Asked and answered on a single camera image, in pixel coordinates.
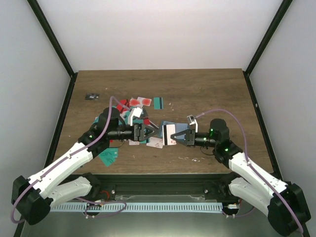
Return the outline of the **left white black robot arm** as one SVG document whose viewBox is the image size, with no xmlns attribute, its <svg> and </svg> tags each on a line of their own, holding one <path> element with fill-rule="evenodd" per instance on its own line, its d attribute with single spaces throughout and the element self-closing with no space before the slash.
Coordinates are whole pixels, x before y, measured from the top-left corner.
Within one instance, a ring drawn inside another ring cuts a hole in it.
<svg viewBox="0 0 316 237">
<path fill-rule="evenodd" d="M 35 225 L 57 205 L 74 198 L 98 198 L 101 187 L 89 174 L 66 184 L 62 181 L 109 148 L 112 140 L 142 142 L 156 135 L 157 128 L 134 122 L 142 112 L 141 108 L 133 108 L 125 122 L 118 109 L 106 108 L 60 158 L 29 178 L 17 177 L 13 181 L 11 203 L 21 214 L 21 221 Z"/>
</svg>

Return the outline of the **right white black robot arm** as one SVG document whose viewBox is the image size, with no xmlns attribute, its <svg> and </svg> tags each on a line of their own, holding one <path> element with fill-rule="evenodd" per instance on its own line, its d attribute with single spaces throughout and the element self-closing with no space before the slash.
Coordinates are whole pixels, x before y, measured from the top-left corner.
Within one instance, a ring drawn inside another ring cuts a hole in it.
<svg viewBox="0 0 316 237">
<path fill-rule="evenodd" d="M 303 190 L 295 183 L 274 177 L 252 161 L 246 151 L 230 139 L 223 119 L 213 119 L 208 132 L 198 132 L 195 128 L 164 135 L 187 147 L 213 149 L 216 160 L 232 171 L 232 180 L 219 187 L 223 198 L 235 196 L 251 204 L 283 237 L 295 231 L 304 232 L 303 225 L 311 219 L 311 214 Z"/>
</svg>

